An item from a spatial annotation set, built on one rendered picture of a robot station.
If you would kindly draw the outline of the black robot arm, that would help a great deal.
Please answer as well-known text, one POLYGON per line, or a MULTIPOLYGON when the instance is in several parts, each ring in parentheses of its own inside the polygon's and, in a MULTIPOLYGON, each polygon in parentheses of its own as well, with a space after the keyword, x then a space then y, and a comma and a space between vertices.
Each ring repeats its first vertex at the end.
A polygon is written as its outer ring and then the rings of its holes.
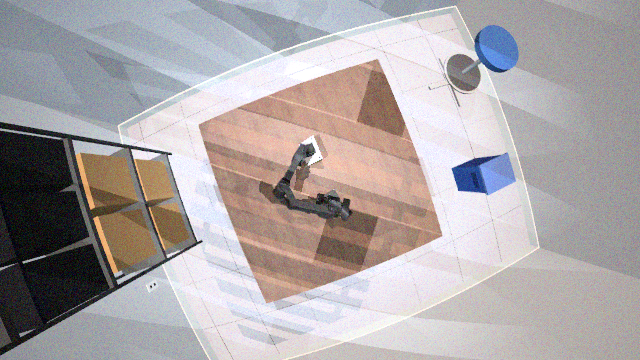
POLYGON ((314 204, 297 200, 294 197, 292 190, 289 188, 290 180, 297 166, 299 165, 301 167, 305 158, 314 155, 314 153, 316 153, 316 150, 312 142, 309 144, 300 143, 292 157, 288 170, 284 177, 276 184, 273 194, 277 200, 285 205, 289 210, 316 214, 323 219, 338 218, 339 216, 343 221, 347 221, 353 212, 345 205, 340 205, 340 201, 337 198, 329 195, 325 200, 328 204, 314 204), (287 199, 284 197, 285 194, 287 199))

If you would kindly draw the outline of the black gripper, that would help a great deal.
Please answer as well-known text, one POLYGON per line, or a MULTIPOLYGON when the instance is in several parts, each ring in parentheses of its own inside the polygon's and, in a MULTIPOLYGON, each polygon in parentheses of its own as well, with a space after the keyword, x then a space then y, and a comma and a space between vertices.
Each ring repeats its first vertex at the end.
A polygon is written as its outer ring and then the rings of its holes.
MULTIPOLYGON (((328 195, 327 197, 324 197, 324 195, 325 194, 320 194, 320 193, 317 194, 316 204, 323 204, 323 201, 325 201, 326 198, 329 196, 328 195)), ((340 197, 335 197, 335 198, 337 198, 340 201, 340 197)), ((345 205, 349 209, 350 201, 351 201, 350 199, 344 198, 343 203, 340 202, 340 204, 342 204, 342 206, 345 205)))

